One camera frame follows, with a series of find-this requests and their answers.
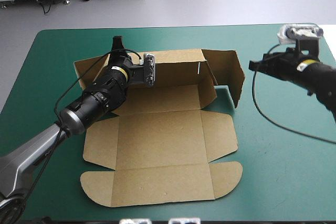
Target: cart wheel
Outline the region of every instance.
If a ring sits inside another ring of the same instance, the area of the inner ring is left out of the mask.
[[[7,9],[7,5],[4,4],[4,3],[2,3],[2,2],[0,2],[0,8],[1,9]]]
[[[70,5],[71,2],[70,2],[70,0],[63,0],[63,4],[65,4],[65,5]]]

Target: yellow label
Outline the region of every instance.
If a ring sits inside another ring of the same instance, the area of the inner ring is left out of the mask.
[[[300,72],[303,72],[307,66],[309,66],[310,64],[316,63],[316,62],[318,62],[318,61],[317,60],[311,60],[311,59],[304,60],[303,62],[301,62],[298,65],[298,67],[296,69]]]

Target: black cable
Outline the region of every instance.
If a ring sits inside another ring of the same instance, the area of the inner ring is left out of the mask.
[[[86,75],[99,61],[101,61],[101,59],[103,59],[105,56],[107,56],[108,54],[110,54],[110,53],[112,53],[112,52],[117,52],[117,51],[128,51],[128,52],[132,52],[132,53],[134,53],[134,54],[136,54],[138,57],[139,57],[139,59],[141,60],[141,56],[140,56],[140,54],[138,54],[137,52],[135,52],[135,51],[133,51],[133,50],[131,50],[131,49],[114,49],[114,50],[111,50],[111,51],[109,51],[109,52],[107,52],[106,54],[104,54],[103,56],[101,56],[101,57],[99,57],[99,59],[97,59],[81,76],[79,76],[78,78],[77,78],[77,80],[73,83],[73,84],[71,84],[70,85],[70,87],[57,99],[57,101],[56,101],[56,103],[55,103],[55,107],[54,107],[54,113],[56,114],[56,116],[57,116],[57,118],[58,118],[58,120],[60,121],[60,122],[62,122],[62,119],[61,119],[61,117],[60,117],[60,115],[59,115],[59,113],[58,113],[58,104],[59,104],[59,102],[63,99],[63,97],[70,91],[70,89],[72,89],[75,85],[76,85],[76,83],[84,76],[84,75]]]
[[[269,55],[269,54],[272,52],[273,49],[275,49],[275,48],[277,48],[277,47],[279,47],[279,46],[280,46],[280,44],[276,44],[275,46],[272,46],[272,47],[268,50],[267,54]]]
[[[279,44],[273,46],[268,52],[267,54],[269,54],[274,48],[280,46]],[[266,59],[265,61],[268,61],[269,59],[274,59],[274,58],[277,58],[277,57],[280,57],[281,55],[283,55],[285,53],[281,53],[281,54],[278,54],[278,55],[274,55],[273,57],[270,57],[268,59]],[[256,107],[257,111],[259,112],[259,114],[261,116],[263,116],[263,118],[265,118],[268,122],[270,122],[271,124],[283,129],[283,130],[286,130],[286,131],[289,131],[289,132],[292,132],[292,133],[295,133],[295,134],[298,134],[298,135],[301,135],[301,136],[305,136],[305,137],[309,137],[309,138],[312,138],[312,139],[316,139],[316,140],[320,140],[320,141],[323,141],[323,142],[327,142],[327,143],[332,143],[332,144],[336,144],[336,141],[333,141],[333,140],[329,140],[327,138],[322,138],[322,137],[319,137],[319,136],[314,136],[314,135],[310,135],[310,134],[307,134],[307,133],[304,133],[304,132],[300,132],[300,131],[297,131],[297,130],[293,130],[291,128],[288,128],[286,126],[283,126],[277,122],[275,122],[274,120],[272,120],[271,118],[269,118],[267,115],[265,115],[257,101],[256,101],[256,96],[255,96],[255,83],[256,83],[256,75],[257,75],[257,71],[258,71],[258,68],[256,69],[256,71],[254,72],[254,75],[253,75],[253,80],[252,80],[252,99],[253,99],[253,103],[254,103],[254,106]]]
[[[43,3],[39,3],[39,5],[42,7],[43,9],[43,13],[44,14],[48,14],[50,12],[51,6],[55,4],[55,0],[50,0],[50,4],[48,7],[48,10],[45,9],[45,6],[43,5]]]

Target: cardboard box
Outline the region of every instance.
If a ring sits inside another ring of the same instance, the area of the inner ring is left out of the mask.
[[[239,162],[209,164],[238,149],[232,118],[201,110],[216,98],[214,85],[228,85],[235,107],[244,73],[235,51],[152,52],[156,82],[131,86],[118,117],[87,130],[83,157],[115,171],[85,172],[85,193],[107,207],[210,200],[240,181]],[[75,62],[80,75],[95,58]],[[108,57],[80,82],[84,89]]]

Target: cardboard flap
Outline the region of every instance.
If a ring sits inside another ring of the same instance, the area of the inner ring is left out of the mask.
[[[107,168],[115,169],[120,118],[96,122],[87,129],[83,158]]]
[[[210,164],[212,184],[215,198],[231,192],[239,183],[243,167],[239,162]]]
[[[101,56],[93,57],[86,60],[79,60],[73,63],[76,71],[77,77],[81,76],[87,69],[94,64]],[[106,65],[109,59],[109,55],[106,55],[103,59],[98,61],[89,72],[86,73],[80,80],[79,85],[84,90],[87,85],[89,85],[97,76],[97,74],[101,71],[104,65]]]
[[[201,111],[208,162],[238,150],[238,141],[230,115]]]
[[[108,207],[210,200],[231,192],[243,168],[238,162],[85,172],[82,188]]]
[[[208,164],[118,170],[111,207],[214,199]]]
[[[94,202],[111,207],[114,172],[85,172],[80,183],[86,195]]]
[[[238,107],[245,75],[236,51],[203,49],[202,52],[218,85],[228,85],[235,108]]]

